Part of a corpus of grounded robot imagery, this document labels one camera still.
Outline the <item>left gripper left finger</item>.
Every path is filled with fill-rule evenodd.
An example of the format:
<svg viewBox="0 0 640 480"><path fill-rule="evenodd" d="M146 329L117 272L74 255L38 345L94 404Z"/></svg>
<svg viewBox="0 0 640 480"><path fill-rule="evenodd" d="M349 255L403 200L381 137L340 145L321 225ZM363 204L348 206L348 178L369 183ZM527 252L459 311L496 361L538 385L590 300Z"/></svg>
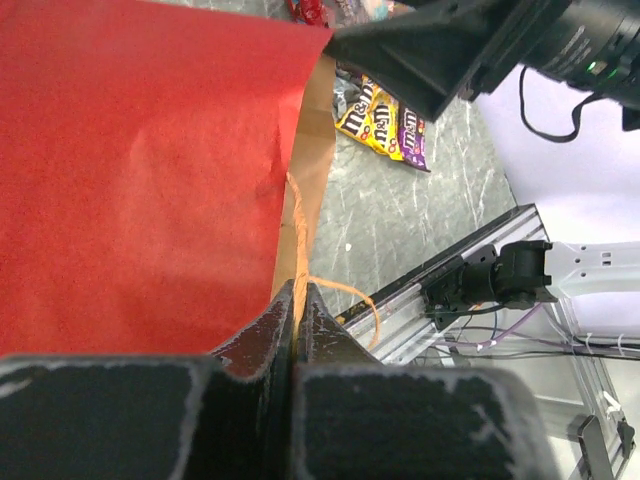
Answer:
<svg viewBox="0 0 640 480"><path fill-rule="evenodd" d="M204 355L1 362L5 479L283 479L293 286Z"/></svg>

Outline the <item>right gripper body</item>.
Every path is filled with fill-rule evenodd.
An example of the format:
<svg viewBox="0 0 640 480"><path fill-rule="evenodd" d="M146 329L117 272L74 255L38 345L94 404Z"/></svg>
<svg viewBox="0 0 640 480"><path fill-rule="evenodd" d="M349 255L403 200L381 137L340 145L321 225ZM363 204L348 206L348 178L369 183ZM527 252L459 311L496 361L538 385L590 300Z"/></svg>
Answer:
<svg viewBox="0 0 640 480"><path fill-rule="evenodd" d="M475 100L480 94L493 93L569 5L569 1L499 1L494 11L504 13L504 18L472 65L459 97Z"/></svg>

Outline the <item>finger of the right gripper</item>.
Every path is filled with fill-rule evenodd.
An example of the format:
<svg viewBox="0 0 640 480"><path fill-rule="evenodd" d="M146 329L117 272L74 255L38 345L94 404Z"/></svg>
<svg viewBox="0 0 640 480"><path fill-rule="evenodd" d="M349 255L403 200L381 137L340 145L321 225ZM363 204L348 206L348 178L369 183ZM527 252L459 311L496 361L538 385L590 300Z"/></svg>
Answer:
<svg viewBox="0 0 640 480"><path fill-rule="evenodd" d="M437 120L478 69L505 21L503 1L416 1L407 13L343 27L325 52Z"/></svg>

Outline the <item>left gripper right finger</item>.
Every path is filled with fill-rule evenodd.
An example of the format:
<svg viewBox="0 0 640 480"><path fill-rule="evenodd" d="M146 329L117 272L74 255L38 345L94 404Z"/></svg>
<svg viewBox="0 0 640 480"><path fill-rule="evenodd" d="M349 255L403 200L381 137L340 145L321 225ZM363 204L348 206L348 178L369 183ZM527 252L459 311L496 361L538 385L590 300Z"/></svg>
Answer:
<svg viewBox="0 0 640 480"><path fill-rule="evenodd" d="M385 365L310 285L292 390L296 479L551 479L531 390L484 367Z"/></svg>

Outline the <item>yellow M&M packet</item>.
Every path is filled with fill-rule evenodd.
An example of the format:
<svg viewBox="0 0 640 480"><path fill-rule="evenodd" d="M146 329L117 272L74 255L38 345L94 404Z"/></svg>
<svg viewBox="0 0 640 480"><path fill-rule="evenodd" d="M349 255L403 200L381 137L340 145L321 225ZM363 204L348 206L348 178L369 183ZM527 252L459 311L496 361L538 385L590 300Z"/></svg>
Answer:
<svg viewBox="0 0 640 480"><path fill-rule="evenodd" d="M362 80L362 88L358 100L347 109L341 119L334 120L334 125L342 134L371 147L372 127L369 111L375 96L379 92L379 87L364 75L362 75Z"/></svg>
<svg viewBox="0 0 640 480"><path fill-rule="evenodd" d="M401 162L403 156L398 142L398 112L398 102L380 90L369 111L372 127L370 146L378 154Z"/></svg>

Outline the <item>red cookie snack bag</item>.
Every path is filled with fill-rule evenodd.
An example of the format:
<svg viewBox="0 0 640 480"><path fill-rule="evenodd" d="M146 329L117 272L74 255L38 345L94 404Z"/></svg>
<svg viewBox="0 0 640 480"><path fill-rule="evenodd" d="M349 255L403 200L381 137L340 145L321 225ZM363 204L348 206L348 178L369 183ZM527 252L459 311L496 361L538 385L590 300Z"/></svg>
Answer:
<svg viewBox="0 0 640 480"><path fill-rule="evenodd" d="M384 20L396 10L395 1L288 0L292 17L299 23L341 28Z"/></svg>

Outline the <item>red paper bag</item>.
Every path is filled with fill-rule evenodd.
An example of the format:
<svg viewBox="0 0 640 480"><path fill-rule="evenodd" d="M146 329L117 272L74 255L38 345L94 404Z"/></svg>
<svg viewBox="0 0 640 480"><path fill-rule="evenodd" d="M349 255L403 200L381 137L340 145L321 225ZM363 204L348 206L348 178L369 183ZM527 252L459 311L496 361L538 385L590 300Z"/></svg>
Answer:
<svg viewBox="0 0 640 480"><path fill-rule="evenodd" d="M147 1L1 5L1 351L212 350L309 257L332 33Z"/></svg>

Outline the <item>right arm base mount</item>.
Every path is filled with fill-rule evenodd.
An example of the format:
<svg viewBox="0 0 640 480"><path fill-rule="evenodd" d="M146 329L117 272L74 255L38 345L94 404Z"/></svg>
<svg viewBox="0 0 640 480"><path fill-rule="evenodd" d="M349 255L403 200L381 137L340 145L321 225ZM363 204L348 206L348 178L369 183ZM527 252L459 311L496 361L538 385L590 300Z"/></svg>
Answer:
<svg viewBox="0 0 640 480"><path fill-rule="evenodd" d="M493 287L497 252L484 245L468 258L456 255L421 281L425 315L438 331L443 331L472 306L495 302Z"/></svg>

